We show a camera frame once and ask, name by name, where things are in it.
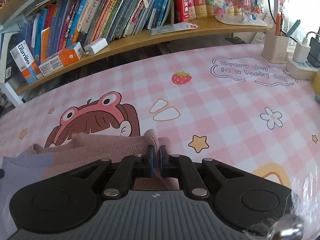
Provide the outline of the purple and mauve knit sweater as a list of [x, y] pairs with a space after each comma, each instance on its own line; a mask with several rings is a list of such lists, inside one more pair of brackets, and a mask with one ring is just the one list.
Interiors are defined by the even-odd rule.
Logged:
[[16, 157], [3, 157], [1, 239], [7, 239], [17, 230], [9, 212], [9, 203], [21, 188], [99, 159], [108, 158], [117, 163], [129, 155], [146, 154], [149, 145], [156, 151], [162, 145], [168, 151], [171, 149], [169, 138], [159, 138], [150, 129], [139, 137], [79, 133], [65, 145], [44, 148], [33, 144]]

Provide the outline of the pink checkered cartoon tablecloth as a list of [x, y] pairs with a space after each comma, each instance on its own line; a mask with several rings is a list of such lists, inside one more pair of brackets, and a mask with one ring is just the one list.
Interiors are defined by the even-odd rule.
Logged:
[[257, 44], [162, 55], [83, 77], [1, 117], [1, 164], [33, 144], [73, 135], [139, 137], [153, 129], [171, 154], [213, 158], [291, 186], [319, 171], [319, 104], [309, 81]]

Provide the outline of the white charger plug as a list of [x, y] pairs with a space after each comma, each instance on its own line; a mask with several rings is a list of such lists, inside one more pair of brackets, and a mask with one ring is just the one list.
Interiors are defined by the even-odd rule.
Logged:
[[98, 38], [84, 47], [86, 55], [95, 55], [108, 46], [106, 38]]

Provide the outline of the lying usmile toothpaste box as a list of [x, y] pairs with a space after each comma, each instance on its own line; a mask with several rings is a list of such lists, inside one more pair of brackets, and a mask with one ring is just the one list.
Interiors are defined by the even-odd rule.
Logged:
[[46, 58], [39, 65], [39, 69], [42, 75], [46, 76], [51, 72], [56, 71], [57, 69], [63, 68], [79, 61], [83, 54], [84, 50], [80, 42], [77, 42]]

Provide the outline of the row of colourful books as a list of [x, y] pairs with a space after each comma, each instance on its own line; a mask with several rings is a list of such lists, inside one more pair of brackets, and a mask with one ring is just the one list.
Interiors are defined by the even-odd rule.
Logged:
[[[24, 11], [25, 18], [33, 11], [53, 0], [36, 0], [32, 6]], [[133, 29], [133, 23], [140, 23], [134, 20], [139, 15], [136, 10], [143, 4], [143, 0], [103, 0], [98, 6], [97, 16], [93, 17], [92, 28], [87, 35], [88, 40], [92, 41], [95, 37], [106, 35], [107, 41], [117, 41], [128, 36], [138, 35], [142, 31], [134, 31], [132, 35], [129, 31]]]

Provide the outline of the beige pen holder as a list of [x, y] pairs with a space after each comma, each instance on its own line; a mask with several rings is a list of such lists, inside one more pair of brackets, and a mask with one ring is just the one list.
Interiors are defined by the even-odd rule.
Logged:
[[262, 55], [270, 63], [285, 63], [289, 38], [278, 36], [274, 29], [267, 29]]

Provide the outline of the red dictionaries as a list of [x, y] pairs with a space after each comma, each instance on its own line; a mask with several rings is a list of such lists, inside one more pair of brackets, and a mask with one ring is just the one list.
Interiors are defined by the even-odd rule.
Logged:
[[213, 0], [175, 0], [175, 22], [215, 17]]

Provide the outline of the white power strip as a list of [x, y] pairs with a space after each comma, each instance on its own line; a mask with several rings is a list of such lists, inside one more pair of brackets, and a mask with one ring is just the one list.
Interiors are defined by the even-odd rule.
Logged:
[[284, 72], [296, 80], [313, 80], [319, 70], [319, 66], [308, 60], [311, 50], [310, 45], [308, 45], [309, 34], [315, 34], [316, 38], [319, 38], [319, 33], [308, 32], [302, 42], [297, 41], [293, 55], [287, 57]]

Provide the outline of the upright usmile toothpaste box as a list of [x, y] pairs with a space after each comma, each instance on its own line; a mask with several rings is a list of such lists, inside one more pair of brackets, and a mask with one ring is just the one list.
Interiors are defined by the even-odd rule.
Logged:
[[10, 54], [28, 84], [35, 83], [43, 77], [25, 40], [12, 48]]

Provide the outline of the white wooden bookshelf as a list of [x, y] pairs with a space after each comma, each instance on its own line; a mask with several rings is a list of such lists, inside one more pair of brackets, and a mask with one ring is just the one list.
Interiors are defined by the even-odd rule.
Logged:
[[[10, 0], [8, 4], [1, 10], [1, 33], [5, 31], [12, 30], [16, 27], [20, 27], [25, 22], [24, 11], [27, 7], [32, 6], [35, 9], [35, 5], [33, 5], [36, 0]], [[91, 62], [100, 60], [105, 57], [109, 57], [115, 54], [123, 53], [125, 51], [141, 48], [144, 46], [149, 46], [152, 44], [178, 40], [181, 38], [190, 38], [195, 36], [203, 36], [203, 35], [212, 35], [212, 34], [233, 34], [233, 33], [257, 33], [257, 32], [265, 32], [267, 29], [271, 29], [272, 25], [264, 25], [259, 26], [255, 25], [230, 25], [225, 24], [213, 17], [206, 17], [200, 19], [191, 20], [192, 24], [198, 25], [198, 28], [176, 31], [172, 33], [165, 33], [159, 35], [150, 35], [149, 30], [144, 30], [138, 35], [128, 36], [125, 38], [121, 38], [117, 41], [111, 42], [106, 48], [101, 50], [99, 53], [95, 55], [86, 55], [83, 56], [79, 61], [70, 64], [68, 66], [62, 67], [60, 69], [55, 70], [54, 72], [38, 79], [35, 83], [29, 85], [27, 83], [23, 83], [19, 85], [17, 89], [11, 87], [9, 83], [1, 83], [1, 90], [8, 97], [11, 103], [18, 107], [23, 104], [22, 98], [24, 94], [57, 77], [66, 72], [89, 64]]]

